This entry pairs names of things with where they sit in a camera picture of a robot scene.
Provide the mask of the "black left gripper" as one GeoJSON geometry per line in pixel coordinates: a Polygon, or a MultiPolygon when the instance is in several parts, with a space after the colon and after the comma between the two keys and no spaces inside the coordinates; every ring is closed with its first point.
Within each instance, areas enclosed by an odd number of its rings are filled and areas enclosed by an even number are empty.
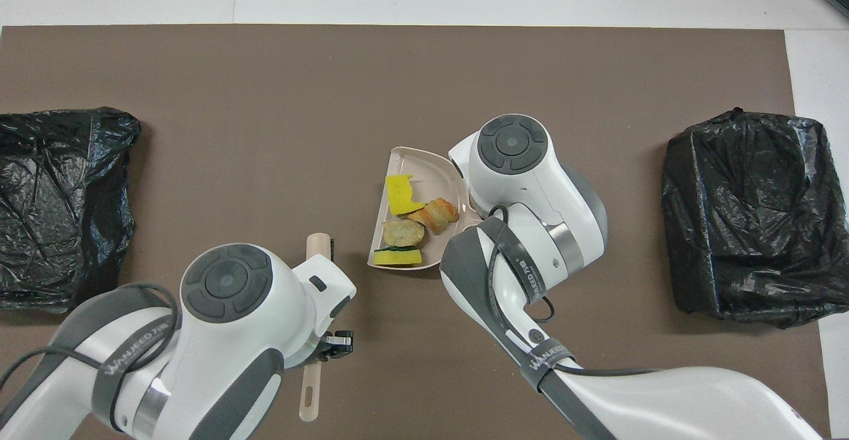
{"type": "Polygon", "coordinates": [[[349,329],[337,330],[334,334],[322,335],[314,352],[309,356],[309,364],[326,362],[328,358],[340,359],[351,354],[354,350],[354,332],[349,329]]]}

